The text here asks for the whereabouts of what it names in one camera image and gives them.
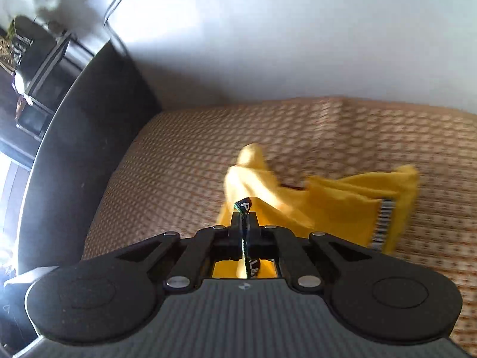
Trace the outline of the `black metal shelf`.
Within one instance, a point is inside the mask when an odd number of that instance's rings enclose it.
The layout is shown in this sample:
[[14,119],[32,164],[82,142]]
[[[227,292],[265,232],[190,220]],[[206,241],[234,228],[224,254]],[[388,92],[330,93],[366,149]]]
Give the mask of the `black metal shelf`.
[[1,152],[30,168],[61,102],[94,57],[55,22],[16,16],[1,31]]

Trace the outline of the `yellow garment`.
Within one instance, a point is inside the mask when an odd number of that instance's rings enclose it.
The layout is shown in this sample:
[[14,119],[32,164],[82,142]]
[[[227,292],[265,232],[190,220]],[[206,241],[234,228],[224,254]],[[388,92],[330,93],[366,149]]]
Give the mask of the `yellow garment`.
[[393,254],[418,191],[419,172],[412,165],[341,179],[312,175],[306,178],[304,188],[287,187],[268,167],[261,147],[251,144],[241,149],[226,173],[217,223],[227,226],[234,203],[248,197],[262,226],[282,226],[297,237],[321,231]]

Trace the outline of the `woven brown seat mat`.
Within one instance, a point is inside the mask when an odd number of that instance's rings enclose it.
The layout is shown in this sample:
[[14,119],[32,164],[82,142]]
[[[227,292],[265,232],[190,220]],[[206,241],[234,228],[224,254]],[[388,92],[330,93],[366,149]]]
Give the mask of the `woven brown seat mat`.
[[261,147],[280,184],[412,165],[419,191],[394,255],[448,276],[463,307],[452,337],[476,352],[476,116],[349,98],[163,112],[114,171],[86,237],[90,259],[173,230],[217,224],[224,179],[243,147]]

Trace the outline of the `black leather sofa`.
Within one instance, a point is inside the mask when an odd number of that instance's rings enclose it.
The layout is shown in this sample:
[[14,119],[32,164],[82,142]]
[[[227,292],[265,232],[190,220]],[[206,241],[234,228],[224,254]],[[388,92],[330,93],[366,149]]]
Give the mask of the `black leather sofa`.
[[16,271],[77,263],[112,173],[161,107],[106,43],[79,74],[35,157],[18,222]]

